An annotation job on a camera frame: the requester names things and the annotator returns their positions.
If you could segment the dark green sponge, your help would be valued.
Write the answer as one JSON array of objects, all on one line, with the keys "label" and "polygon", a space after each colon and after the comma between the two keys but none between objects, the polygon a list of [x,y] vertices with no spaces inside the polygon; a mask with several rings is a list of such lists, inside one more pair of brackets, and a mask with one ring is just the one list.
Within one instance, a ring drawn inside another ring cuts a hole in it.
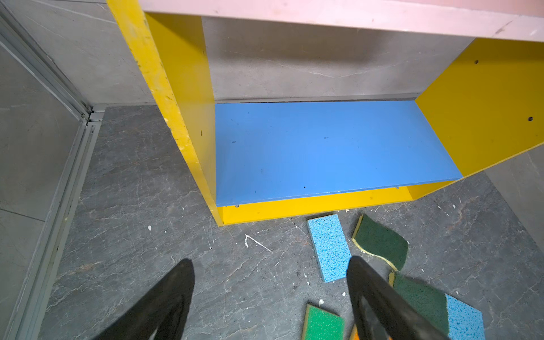
[{"label": "dark green sponge", "polygon": [[448,335],[449,319],[445,293],[394,271],[389,273],[388,283],[422,317]]},{"label": "dark green sponge", "polygon": [[363,253],[384,260],[394,271],[405,265],[408,241],[368,215],[360,216],[351,240]]}]

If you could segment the dark green sponge lower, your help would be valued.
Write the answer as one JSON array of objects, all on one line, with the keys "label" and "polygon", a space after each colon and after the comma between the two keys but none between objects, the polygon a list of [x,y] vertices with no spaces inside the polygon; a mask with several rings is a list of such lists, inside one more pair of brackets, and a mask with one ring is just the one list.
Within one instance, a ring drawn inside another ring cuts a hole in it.
[{"label": "dark green sponge lower", "polygon": [[449,319],[445,293],[394,271],[389,273],[388,283],[422,317],[448,335]]}]

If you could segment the bright green sponge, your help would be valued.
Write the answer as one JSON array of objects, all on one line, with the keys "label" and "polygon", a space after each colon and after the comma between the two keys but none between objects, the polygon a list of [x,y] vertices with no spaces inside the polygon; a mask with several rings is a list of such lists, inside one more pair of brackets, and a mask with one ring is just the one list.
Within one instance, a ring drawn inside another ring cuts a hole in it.
[{"label": "bright green sponge", "polygon": [[308,304],[305,312],[302,340],[343,340],[344,319]]}]

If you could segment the yellow shelf pink blue boards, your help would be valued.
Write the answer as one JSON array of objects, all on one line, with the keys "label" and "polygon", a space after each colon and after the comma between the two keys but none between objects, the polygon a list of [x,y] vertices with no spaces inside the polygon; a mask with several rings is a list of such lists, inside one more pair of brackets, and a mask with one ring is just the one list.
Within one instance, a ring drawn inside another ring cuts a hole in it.
[{"label": "yellow shelf pink blue boards", "polygon": [[[218,225],[413,201],[543,144],[541,1],[109,1]],[[467,35],[416,99],[218,103],[202,19]]]}]

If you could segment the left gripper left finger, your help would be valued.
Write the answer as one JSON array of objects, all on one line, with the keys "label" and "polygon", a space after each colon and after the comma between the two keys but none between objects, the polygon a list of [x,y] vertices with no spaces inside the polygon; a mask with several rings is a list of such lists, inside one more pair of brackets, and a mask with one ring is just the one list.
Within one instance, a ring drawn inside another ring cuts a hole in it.
[{"label": "left gripper left finger", "polygon": [[96,339],[181,339],[195,286],[191,259],[182,259]]}]

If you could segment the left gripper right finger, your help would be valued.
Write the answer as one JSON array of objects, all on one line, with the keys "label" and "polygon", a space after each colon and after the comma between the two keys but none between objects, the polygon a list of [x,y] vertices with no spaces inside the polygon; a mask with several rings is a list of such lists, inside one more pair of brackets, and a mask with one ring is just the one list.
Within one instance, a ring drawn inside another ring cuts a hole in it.
[{"label": "left gripper right finger", "polygon": [[360,339],[375,338],[372,324],[366,318],[367,306],[392,339],[448,338],[396,293],[364,259],[352,256],[348,264],[348,291]]}]

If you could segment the blue sponge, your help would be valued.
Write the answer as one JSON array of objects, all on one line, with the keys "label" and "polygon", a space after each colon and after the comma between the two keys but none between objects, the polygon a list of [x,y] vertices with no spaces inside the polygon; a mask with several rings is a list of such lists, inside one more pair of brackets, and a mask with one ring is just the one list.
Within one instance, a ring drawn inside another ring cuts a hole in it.
[{"label": "blue sponge", "polygon": [[307,224],[324,282],[345,278],[351,252],[338,215],[309,219]]},{"label": "blue sponge", "polygon": [[483,314],[462,301],[446,295],[449,333],[452,340],[485,340]]}]

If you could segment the dark green sponge upper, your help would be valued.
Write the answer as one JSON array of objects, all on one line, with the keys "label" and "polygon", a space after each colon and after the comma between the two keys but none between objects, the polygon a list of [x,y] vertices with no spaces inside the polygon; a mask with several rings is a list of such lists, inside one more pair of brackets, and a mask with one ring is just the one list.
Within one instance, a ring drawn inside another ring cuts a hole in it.
[{"label": "dark green sponge upper", "polygon": [[351,240],[363,253],[384,260],[394,271],[405,265],[408,241],[368,215],[360,216]]}]

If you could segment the orange sponge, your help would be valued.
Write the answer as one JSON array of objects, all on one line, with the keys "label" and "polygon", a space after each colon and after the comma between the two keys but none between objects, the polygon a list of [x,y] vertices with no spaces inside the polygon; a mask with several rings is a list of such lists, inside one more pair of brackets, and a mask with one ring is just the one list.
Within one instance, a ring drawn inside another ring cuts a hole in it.
[{"label": "orange sponge", "polygon": [[355,325],[354,325],[354,327],[353,327],[353,329],[351,331],[349,340],[360,340],[359,335],[358,335],[357,326],[355,326]]}]

